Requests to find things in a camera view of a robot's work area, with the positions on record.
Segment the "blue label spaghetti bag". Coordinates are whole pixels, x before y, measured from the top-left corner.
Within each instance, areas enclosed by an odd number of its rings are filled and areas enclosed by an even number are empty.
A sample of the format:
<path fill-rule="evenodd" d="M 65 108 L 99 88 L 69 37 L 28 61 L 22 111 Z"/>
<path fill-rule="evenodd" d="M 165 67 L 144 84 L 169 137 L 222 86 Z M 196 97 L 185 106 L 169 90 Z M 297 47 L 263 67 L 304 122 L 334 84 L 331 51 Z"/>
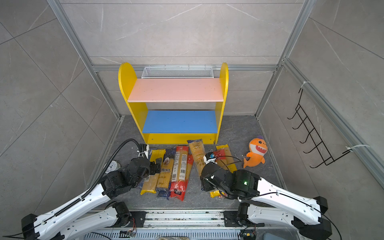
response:
<path fill-rule="evenodd" d="M 167 200 L 170 198 L 170 187 L 172 181 L 175 153 L 176 148 L 166 149 L 161 166 L 161 173 L 159 175 L 158 183 L 156 186 L 158 198 Z"/>

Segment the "blue bottom spaghetti bag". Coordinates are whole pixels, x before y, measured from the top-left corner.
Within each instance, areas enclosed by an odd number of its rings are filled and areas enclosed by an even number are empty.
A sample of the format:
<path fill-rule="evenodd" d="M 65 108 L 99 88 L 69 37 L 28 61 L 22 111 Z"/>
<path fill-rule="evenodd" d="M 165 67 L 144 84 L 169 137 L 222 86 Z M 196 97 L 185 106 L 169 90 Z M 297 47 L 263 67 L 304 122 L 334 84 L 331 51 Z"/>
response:
<path fill-rule="evenodd" d="M 205 147 L 202 139 L 199 140 L 188 140 L 190 151 L 192 153 L 194 162 L 197 166 L 199 177 L 202 175 L 203 168 L 206 165 L 204 156 L 206 154 Z"/>

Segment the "red spaghetti bag white label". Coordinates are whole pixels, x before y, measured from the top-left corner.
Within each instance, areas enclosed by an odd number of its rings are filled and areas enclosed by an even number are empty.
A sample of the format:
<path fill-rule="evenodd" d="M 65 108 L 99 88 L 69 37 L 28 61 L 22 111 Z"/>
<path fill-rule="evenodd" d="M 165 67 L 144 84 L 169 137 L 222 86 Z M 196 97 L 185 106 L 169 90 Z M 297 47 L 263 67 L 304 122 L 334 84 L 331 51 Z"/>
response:
<path fill-rule="evenodd" d="M 181 193 L 186 190 L 185 185 L 188 165 L 188 153 L 188 146 L 176 147 L 170 187 L 171 193 L 181 195 Z"/>

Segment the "dark blue spaghetti box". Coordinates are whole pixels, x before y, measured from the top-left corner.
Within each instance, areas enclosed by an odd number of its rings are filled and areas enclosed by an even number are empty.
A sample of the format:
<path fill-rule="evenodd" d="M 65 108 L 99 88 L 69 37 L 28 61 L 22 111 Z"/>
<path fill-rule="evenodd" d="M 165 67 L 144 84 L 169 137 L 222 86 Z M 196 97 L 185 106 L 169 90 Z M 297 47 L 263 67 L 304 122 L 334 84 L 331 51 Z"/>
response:
<path fill-rule="evenodd" d="M 150 149 L 149 149 L 149 146 L 147 146 L 147 149 L 146 149 L 144 152 L 142 152 L 142 153 L 138 153 L 138 157 L 146 157 L 146 159 L 149 160 L 149 159 L 150 159 Z M 145 175 L 145 178 L 142 179 L 142 180 L 138 183 L 138 185 L 137 185 L 137 188 L 138 188 L 138 189 L 141 190 L 141 189 L 143 188 L 144 182 L 145 182 L 146 180 L 149 179 L 149 176 L 150 176 L 150 174 L 146 174 L 146 175 Z"/>

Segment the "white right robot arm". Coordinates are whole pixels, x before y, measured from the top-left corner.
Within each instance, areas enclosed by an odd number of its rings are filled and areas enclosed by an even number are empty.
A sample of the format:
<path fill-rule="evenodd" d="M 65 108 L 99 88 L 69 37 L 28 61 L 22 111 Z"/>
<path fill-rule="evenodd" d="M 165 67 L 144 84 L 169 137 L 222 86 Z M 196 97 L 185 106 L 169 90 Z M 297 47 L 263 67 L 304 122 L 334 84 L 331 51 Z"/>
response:
<path fill-rule="evenodd" d="M 236 226 L 285 226 L 311 240 L 327 240 L 336 228 L 325 215 L 326 198 L 296 195 L 247 170 L 230 172 L 208 163 L 201 181 L 204 191 L 218 190 L 222 197 L 240 203 L 237 213 L 229 217 Z"/>

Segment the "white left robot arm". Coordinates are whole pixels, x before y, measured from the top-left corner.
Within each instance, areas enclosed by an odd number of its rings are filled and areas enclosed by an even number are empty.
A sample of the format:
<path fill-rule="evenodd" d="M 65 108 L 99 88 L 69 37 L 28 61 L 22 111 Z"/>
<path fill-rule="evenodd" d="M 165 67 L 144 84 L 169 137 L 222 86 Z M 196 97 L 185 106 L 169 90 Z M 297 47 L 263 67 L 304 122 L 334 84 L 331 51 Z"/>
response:
<path fill-rule="evenodd" d="M 134 143 L 138 156 L 128 165 L 115 171 L 110 169 L 115 156 L 127 143 Z M 100 175 L 84 193 L 62 206 L 42 215 L 29 214 L 22 219 L 21 233 L 10 235 L 20 240 L 72 240 L 104 227 L 124 227 L 133 222 L 128 207 L 114 202 L 108 208 L 85 217 L 90 210 L 136 188 L 145 178 L 161 172 L 161 159 L 148 159 L 149 146 L 127 139 L 107 160 Z"/>

